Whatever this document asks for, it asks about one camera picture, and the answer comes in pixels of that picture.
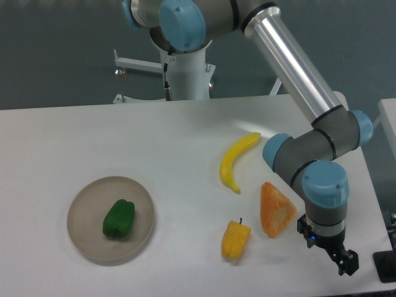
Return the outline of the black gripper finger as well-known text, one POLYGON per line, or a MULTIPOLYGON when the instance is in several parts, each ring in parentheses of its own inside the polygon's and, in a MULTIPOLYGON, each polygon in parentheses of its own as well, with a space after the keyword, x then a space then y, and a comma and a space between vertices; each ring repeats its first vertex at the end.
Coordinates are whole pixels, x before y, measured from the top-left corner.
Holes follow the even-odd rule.
POLYGON ((331 260, 336 263, 338 267, 338 274, 343 275, 345 273, 345 265, 343 264, 346 255, 344 249, 328 249, 328 255, 331 260))
POLYGON ((358 253, 354 250, 344 250, 342 252, 343 272, 347 275, 353 275, 359 269, 358 253))

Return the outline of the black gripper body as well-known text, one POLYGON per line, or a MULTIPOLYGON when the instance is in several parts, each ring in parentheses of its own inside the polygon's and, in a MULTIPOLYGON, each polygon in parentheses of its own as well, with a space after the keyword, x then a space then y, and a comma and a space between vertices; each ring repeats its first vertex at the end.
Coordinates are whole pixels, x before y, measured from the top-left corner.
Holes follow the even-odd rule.
POLYGON ((336 225, 323 226, 303 215, 297 221, 297 232, 303 235, 307 247, 317 246, 324 249, 331 259, 341 259, 346 253, 343 245, 345 239, 345 220, 336 225))

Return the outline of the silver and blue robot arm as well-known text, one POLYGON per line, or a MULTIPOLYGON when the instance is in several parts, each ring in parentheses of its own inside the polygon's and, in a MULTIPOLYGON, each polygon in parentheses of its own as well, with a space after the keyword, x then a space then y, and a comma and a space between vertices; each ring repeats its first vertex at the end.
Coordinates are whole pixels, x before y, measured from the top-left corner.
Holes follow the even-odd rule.
POLYGON ((263 159, 304 200, 297 230, 308 247, 324 249, 339 274, 354 274, 358 255, 343 245, 349 184, 336 159, 367 143, 372 123, 342 105, 283 23, 280 8, 272 1, 121 1, 121 8, 131 29, 149 29, 161 62, 117 58, 117 66, 159 72, 168 101, 209 97, 210 66, 192 56, 204 54, 215 38, 240 30, 256 44, 312 126, 297 138, 271 137, 263 159))

